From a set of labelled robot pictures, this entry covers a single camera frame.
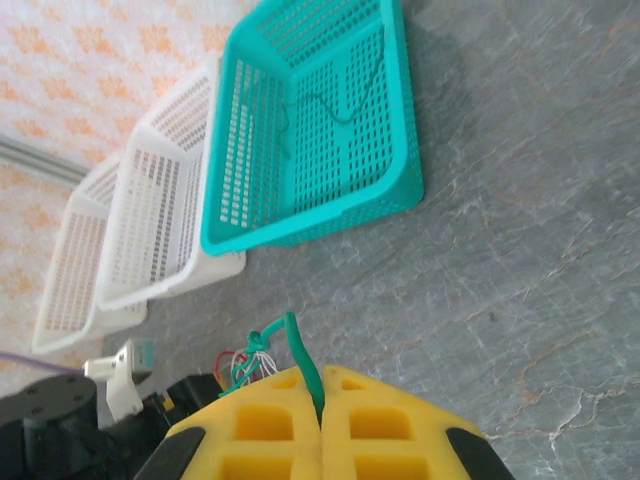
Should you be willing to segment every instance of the stone floor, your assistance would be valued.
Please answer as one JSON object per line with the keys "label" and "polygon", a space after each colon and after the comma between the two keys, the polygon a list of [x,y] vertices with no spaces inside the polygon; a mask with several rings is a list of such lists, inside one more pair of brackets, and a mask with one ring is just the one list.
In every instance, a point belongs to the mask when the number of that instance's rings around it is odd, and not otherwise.
{"label": "stone floor", "polygon": [[[640,478],[640,2],[406,2],[427,195],[153,302],[161,389],[288,309],[478,424],[518,480]],[[290,365],[282,340],[274,355]]]}

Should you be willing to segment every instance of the teal plastic basket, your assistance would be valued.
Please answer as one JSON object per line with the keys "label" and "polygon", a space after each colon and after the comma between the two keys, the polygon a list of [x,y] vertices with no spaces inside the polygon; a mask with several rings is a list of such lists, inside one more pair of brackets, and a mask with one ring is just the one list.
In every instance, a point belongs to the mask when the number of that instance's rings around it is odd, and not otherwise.
{"label": "teal plastic basket", "polygon": [[231,33],[202,247],[291,246],[424,195],[402,6],[266,0]]}

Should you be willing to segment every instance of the white plastic basket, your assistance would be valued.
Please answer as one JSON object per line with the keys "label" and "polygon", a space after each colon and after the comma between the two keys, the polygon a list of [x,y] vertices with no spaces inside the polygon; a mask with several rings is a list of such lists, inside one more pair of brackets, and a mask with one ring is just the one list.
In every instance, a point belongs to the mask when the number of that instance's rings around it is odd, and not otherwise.
{"label": "white plastic basket", "polygon": [[36,355],[132,327],[147,315],[146,302],[103,312],[94,295],[122,157],[116,153],[93,169],[67,202],[31,344]]}
{"label": "white plastic basket", "polygon": [[245,266],[244,252],[212,257],[200,246],[219,60],[209,56],[129,139],[98,280],[105,310],[193,290]]}

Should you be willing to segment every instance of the green cable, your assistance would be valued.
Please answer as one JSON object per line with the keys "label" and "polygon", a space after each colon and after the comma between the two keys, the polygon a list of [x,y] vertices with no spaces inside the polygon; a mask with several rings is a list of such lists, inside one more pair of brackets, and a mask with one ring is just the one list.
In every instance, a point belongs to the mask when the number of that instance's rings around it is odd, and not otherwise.
{"label": "green cable", "polygon": [[322,411],[324,410],[324,387],[322,385],[322,379],[320,373],[313,363],[313,359],[307,349],[304,346],[302,337],[300,336],[300,329],[298,328],[298,322],[293,312],[287,312],[275,322],[271,323],[265,328],[262,333],[257,331],[249,332],[247,337],[248,346],[245,349],[247,354],[247,361],[242,365],[238,365],[231,371],[231,379],[237,378],[237,373],[240,370],[244,370],[244,375],[235,381],[235,383],[226,392],[221,393],[219,396],[224,397],[232,392],[238,390],[242,384],[260,367],[260,361],[254,362],[255,353],[258,351],[266,351],[271,348],[271,336],[284,328],[287,335],[287,341],[289,342],[289,349],[293,355],[300,372],[304,378],[304,382],[307,385],[307,390],[311,395],[311,401],[316,410],[316,416],[318,417],[318,423],[322,424]]}
{"label": "green cable", "polygon": [[302,342],[300,336],[300,330],[298,329],[298,322],[293,312],[287,312],[284,316],[284,329],[287,333],[287,341],[289,342],[289,348],[293,359],[300,367],[304,382],[307,384],[307,390],[311,395],[311,401],[316,409],[316,416],[318,417],[318,423],[322,425],[322,411],[324,410],[324,387],[322,385],[322,379],[320,373],[313,363],[313,359]]}
{"label": "green cable", "polygon": [[284,113],[284,126],[280,128],[278,132],[278,145],[282,149],[282,152],[285,154],[287,158],[291,158],[291,155],[287,151],[286,147],[284,146],[284,142],[282,141],[282,137],[284,136],[285,132],[289,129],[289,126],[291,125],[287,108],[302,105],[304,103],[307,103],[310,100],[317,100],[320,102],[323,108],[327,111],[327,114],[329,115],[329,118],[331,118],[331,120],[333,120],[338,125],[349,125],[356,119],[358,115],[362,113],[362,110],[364,109],[364,105],[367,101],[367,98],[369,97],[369,92],[373,88],[373,83],[375,81],[376,75],[378,74],[378,70],[380,70],[380,66],[384,61],[384,47],[385,47],[385,30],[384,28],[382,28],[380,30],[380,53],[378,55],[378,60],[376,61],[376,64],[374,65],[373,70],[371,71],[371,75],[369,76],[369,81],[365,84],[363,88],[364,94],[360,99],[360,103],[358,104],[357,107],[353,109],[349,117],[340,118],[338,114],[331,109],[331,105],[329,105],[329,103],[325,100],[324,96],[321,93],[317,93],[317,92],[309,93],[295,102],[282,104],[282,112]]}

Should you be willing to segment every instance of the wallpaper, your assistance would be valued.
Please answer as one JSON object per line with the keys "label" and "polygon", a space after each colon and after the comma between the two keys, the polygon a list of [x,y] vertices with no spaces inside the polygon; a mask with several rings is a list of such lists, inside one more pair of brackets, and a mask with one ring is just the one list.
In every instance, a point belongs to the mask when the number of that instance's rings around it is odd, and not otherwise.
{"label": "wallpaper", "polygon": [[[0,158],[0,350],[28,354],[47,269],[71,188]],[[47,360],[82,367],[101,355],[87,342]],[[0,397],[47,375],[0,359]]]}
{"label": "wallpaper", "polygon": [[3,0],[0,132],[81,165],[102,161],[257,3]]}

